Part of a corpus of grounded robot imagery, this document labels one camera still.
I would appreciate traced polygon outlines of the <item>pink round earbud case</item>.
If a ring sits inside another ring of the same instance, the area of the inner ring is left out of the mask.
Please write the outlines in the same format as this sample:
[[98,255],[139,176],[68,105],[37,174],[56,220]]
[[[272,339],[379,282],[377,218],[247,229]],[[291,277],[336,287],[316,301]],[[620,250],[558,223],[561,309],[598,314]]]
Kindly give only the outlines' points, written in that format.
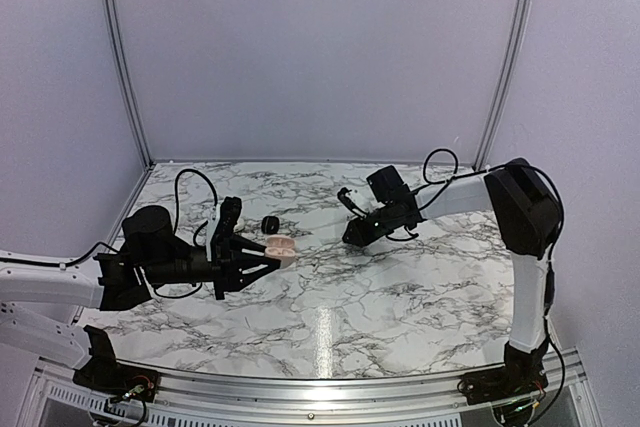
[[286,235],[271,235],[266,238],[265,256],[279,260],[286,268],[297,260],[296,243]]

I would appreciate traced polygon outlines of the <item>black earbud charging case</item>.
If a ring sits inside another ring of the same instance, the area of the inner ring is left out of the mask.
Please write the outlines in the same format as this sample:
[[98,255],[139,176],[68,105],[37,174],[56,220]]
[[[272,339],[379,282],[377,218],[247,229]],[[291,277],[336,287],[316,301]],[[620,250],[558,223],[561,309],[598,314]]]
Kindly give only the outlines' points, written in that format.
[[265,235],[277,234],[280,229],[280,219],[276,216],[265,216],[261,221],[261,232]]

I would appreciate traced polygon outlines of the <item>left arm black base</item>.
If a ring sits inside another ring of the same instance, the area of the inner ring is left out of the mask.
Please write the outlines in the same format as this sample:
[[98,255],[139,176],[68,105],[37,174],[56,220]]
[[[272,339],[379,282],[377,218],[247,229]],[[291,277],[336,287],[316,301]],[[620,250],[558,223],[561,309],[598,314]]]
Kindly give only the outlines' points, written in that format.
[[137,387],[134,397],[145,402],[153,402],[157,393],[159,372],[153,369],[134,367],[121,363],[115,355],[108,334],[99,328],[85,326],[88,336],[89,360],[74,369],[73,382],[76,385],[123,396]]

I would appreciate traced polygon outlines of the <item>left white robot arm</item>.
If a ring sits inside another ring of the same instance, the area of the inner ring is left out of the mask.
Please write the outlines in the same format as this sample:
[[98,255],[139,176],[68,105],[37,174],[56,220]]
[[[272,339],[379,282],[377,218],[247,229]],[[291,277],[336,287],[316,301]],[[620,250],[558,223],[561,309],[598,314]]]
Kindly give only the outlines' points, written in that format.
[[124,244],[116,253],[88,254],[71,262],[1,259],[1,341],[63,364],[106,392],[127,377],[107,333],[59,322],[24,303],[131,310],[165,285],[211,284],[216,299],[239,292],[280,268],[266,247],[235,234],[241,201],[228,197],[208,220],[206,246],[191,246],[173,231],[169,211],[158,205],[137,210],[122,223]]

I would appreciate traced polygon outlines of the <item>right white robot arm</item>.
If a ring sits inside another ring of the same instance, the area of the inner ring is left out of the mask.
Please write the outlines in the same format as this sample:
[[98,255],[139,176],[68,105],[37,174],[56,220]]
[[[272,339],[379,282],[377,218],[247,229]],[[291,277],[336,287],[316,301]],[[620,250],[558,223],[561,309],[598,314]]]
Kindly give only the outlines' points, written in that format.
[[440,217],[493,212],[514,269],[513,320],[509,347],[523,354],[544,351],[544,319],[553,303],[550,265],[564,224],[564,209],[545,172],[524,158],[480,172],[410,188],[393,166],[367,178],[378,207],[360,208],[347,188],[340,202],[354,218],[342,236],[345,244],[364,248],[398,229],[410,231]]

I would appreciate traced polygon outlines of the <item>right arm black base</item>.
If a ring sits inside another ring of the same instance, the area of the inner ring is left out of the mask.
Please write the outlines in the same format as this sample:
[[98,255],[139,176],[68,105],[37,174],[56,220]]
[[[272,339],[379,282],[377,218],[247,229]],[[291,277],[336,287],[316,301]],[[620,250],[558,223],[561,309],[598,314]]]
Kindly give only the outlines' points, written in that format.
[[509,342],[504,347],[504,364],[465,373],[457,389],[469,405],[481,404],[524,395],[546,388],[548,380],[543,358],[549,348],[549,340],[531,352],[513,347]]

